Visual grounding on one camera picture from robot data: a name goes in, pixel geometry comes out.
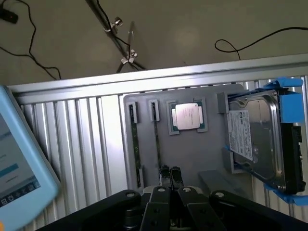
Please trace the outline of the green RAM stick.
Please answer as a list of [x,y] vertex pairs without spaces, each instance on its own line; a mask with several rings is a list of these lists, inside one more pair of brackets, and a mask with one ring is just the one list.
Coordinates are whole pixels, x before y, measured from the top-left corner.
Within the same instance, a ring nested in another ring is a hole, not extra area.
[[132,133],[132,142],[133,142],[133,151],[135,158],[135,168],[136,168],[136,177],[137,177],[137,187],[141,187],[141,160],[140,160],[140,152],[139,152],[139,140],[138,140],[138,115],[137,115],[137,105],[135,102],[129,104],[129,116],[130,116],[130,124],[131,124],[131,133]]
[[161,164],[161,152],[160,152],[160,143],[159,143],[158,127],[157,127],[156,106],[155,106],[155,103],[151,103],[151,105],[152,105],[152,114],[153,114],[153,121],[154,121],[154,135],[155,135],[155,142],[156,142],[157,161],[158,161],[158,168],[160,169],[162,164]]

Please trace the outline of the grey parts rack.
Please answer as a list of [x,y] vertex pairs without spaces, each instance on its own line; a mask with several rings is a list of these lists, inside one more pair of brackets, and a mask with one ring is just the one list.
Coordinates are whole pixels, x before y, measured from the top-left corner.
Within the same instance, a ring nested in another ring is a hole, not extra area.
[[[143,189],[159,183],[152,105],[155,103],[161,164],[179,167],[185,185],[204,191],[227,190],[252,197],[252,178],[245,172],[231,172],[226,150],[228,140],[224,114],[218,111],[219,93],[243,91],[240,84],[218,85],[181,90],[166,90],[126,95],[122,119],[126,133],[128,186]],[[138,140],[141,160],[141,187],[137,187],[129,104],[135,102],[138,115]],[[177,130],[172,124],[171,109],[176,104],[198,103],[202,106],[204,125],[199,129]]]

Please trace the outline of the silver CPU chip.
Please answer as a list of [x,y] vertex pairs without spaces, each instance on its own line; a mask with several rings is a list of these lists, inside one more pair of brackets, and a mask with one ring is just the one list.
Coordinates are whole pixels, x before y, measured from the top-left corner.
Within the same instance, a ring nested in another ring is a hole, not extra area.
[[202,106],[198,103],[176,104],[171,109],[171,115],[177,130],[199,129],[204,125]]

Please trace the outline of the light blue teach pendant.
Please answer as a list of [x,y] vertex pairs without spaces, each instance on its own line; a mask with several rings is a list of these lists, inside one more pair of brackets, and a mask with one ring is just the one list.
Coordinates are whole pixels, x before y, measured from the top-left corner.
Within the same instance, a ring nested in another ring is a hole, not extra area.
[[0,231],[29,224],[60,188],[16,99],[0,86]]

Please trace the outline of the black metal tripod stand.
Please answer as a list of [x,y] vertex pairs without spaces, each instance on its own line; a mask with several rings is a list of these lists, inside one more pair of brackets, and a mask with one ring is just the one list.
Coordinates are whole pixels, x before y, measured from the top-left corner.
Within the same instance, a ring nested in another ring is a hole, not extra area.
[[117,28],[123,25],[122,19],[120,17],[116,17],[112,22],[100,4],[100,0],[85,0],[85,2],[103,26],[106,35],[114,43],[122,55],[116,73],[120,73],[125,66],[130,66],[136,71],[146,70],[147,68],[144,65],[136,61],[138,54],[134,49],[131,48],[132,40],[134,37],[134,22],[131,21],[128,31],[128,39],[127,41],[124,41],[117,35]]

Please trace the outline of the small black box device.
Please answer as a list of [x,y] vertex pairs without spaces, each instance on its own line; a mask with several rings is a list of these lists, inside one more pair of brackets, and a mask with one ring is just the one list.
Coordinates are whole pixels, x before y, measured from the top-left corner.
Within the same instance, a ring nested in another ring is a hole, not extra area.
[[15,14],[14,12],[1,8],[0,19],[11,24],[16,24],[18,21],[18,15]]

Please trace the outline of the aluminium table frame rail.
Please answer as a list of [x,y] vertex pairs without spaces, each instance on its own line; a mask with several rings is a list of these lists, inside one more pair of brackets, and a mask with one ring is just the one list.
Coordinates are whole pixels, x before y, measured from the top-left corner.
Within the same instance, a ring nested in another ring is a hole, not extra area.
[[13,85],[9,88],[14,93],[27,93],[105,85],[111,91],[125,88],[144,91],[146,87],[166,89],[176,85],[197,86],[304,74],[308,74],[308,53]]

